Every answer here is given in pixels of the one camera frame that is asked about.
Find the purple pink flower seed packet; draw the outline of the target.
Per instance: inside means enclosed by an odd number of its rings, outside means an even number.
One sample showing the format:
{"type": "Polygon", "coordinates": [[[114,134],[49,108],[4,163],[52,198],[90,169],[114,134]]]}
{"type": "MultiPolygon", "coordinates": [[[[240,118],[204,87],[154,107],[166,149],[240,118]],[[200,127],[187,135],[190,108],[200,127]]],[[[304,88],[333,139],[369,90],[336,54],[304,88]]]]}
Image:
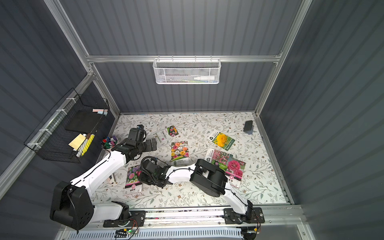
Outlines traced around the purple pink flower seed packet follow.
{"type": "Polygon", "coordinates": [[[141,172],[140,165],[127,168],[127,178],[123,191],[124,196],[138,194],[142,191],[143,183],[139,180],[141,172]]]}

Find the mixed ranunculus seed packet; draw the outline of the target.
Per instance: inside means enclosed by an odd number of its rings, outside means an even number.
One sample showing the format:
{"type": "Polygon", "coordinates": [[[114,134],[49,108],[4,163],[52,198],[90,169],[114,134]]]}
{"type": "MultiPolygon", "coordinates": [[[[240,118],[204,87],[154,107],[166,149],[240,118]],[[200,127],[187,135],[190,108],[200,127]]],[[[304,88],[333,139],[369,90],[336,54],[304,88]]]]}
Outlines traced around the mixed ranunculus seed packet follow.
{"type": "Polygon", "coordinates": [[[189,145],[187,141],[173,142],[171,143],[171,161],[179,161],[185,158],[189,158],[189,145]]]}

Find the pink flowers white seed packet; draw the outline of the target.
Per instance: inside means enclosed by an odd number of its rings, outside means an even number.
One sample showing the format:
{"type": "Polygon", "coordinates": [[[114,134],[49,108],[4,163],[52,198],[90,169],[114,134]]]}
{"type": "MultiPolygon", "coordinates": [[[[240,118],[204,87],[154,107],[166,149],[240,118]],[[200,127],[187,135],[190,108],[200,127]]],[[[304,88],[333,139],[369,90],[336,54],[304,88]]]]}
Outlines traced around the pink flowers white seed packet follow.
{"type": "Polygon", "coordinates": [[[215,150],[215,149],[208,149],[205,155],[205,160],[213,165],[224,165],[226,166],[229,159],[231,157],[231,154],[215,150]]]}

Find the magenta zinnia seed packet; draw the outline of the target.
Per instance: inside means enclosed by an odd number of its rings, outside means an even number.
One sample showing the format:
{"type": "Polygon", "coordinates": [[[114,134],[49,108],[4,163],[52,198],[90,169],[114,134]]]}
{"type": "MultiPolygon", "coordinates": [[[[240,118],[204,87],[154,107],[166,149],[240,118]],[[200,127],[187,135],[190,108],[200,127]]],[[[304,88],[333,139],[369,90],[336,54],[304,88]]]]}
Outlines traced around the magenta zinnia seed packet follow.
{"type": "Polygon", "coordinates": [[[240,188],[246,163],[233,159],[230,160],[226,168],[228,182],[235,188],[240,188]]]}

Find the sunflowers moss rose seed packet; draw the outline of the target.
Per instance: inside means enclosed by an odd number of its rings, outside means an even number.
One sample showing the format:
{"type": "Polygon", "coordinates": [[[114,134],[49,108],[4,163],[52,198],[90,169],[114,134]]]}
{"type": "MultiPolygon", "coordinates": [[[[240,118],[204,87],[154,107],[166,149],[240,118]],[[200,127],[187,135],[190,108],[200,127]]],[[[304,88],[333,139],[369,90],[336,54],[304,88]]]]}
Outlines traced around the sunflowers moss rose seed packet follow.
{"type": "Polygon", "coordinates": [[[163,130],[157,131],[155,137],[160,143],[168,142],[172,140],[174,137],[179,135],[179,131],[177,128],[172,125],[170,127],[166,127],[163,130]]]}

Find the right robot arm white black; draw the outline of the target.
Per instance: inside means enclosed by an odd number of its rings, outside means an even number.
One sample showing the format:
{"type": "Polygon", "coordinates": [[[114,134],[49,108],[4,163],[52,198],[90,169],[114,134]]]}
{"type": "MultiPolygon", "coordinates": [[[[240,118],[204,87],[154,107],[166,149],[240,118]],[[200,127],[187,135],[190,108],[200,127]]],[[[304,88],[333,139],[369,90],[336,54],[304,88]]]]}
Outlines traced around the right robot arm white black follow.
{"type": "Polygon", "coordinates": [[[158,160],[152,156],[142,159],[140,182],[159,188],[184,182],[192,183],[211,197],[223,198],[241,217],[247,219],[252,217],[253,204],[232,188],[225,171],[218,166],[204,159],[198,159],[195,164],[186,167],[170,165],[161,167],[158,165],[158,160]]]}

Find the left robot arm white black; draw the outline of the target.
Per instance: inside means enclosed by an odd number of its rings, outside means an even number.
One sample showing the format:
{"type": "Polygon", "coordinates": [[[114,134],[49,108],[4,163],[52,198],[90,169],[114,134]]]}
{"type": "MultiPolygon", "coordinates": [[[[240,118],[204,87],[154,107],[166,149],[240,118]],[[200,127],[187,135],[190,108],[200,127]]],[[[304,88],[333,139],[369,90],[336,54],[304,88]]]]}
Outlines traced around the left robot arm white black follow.
{"type": "Polygon", "coordinates": [[[60,182],[54,188],[50,219],[76,231],[89,223],[112,221],[132,223],[129,206],[120,202],[93,204],[91,197],[115,171],[143,153],[157,150],[157,140],[149,139],[144,126],[130,129],[129,136],[109,150],[106,157],[70,182],[60,182]]]}

